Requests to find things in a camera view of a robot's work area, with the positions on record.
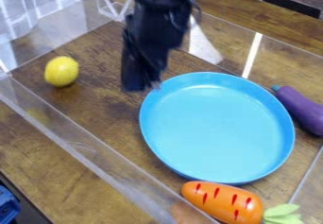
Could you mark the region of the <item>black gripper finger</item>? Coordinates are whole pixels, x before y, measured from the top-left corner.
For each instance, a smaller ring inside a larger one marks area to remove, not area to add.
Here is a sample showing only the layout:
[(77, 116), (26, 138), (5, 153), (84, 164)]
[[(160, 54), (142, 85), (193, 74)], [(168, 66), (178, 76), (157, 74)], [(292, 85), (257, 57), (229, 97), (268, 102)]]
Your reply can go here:
[(142, 62), (140, 52), (125, 42), (121, 54), (121, 87), (125, 91), (138, 92), (146, 88)]
[(165, 68), (165, 58), (140, 57), (140, 90), (152, 88), (160, 82), (161, 73)]

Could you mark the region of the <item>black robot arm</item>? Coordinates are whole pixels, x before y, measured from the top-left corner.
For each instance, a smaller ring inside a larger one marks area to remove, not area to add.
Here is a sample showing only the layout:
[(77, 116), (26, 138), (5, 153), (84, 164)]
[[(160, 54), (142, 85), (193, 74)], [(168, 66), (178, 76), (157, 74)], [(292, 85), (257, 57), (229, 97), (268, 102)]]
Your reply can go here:
[(121, 87), (138, 92), (160, 82), (168, 55), (189, 29), (194, 0), (133, 0), (122, 30)]

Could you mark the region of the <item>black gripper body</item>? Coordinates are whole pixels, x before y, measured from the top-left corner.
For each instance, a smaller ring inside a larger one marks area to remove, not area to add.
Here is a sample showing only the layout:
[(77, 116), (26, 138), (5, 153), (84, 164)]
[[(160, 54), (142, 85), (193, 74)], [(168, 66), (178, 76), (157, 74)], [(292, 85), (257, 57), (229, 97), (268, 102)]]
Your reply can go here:
[(181, 45), (192, 4), (188, 0), (133, 0), (122, 31), (122, 71), (162, 71)]

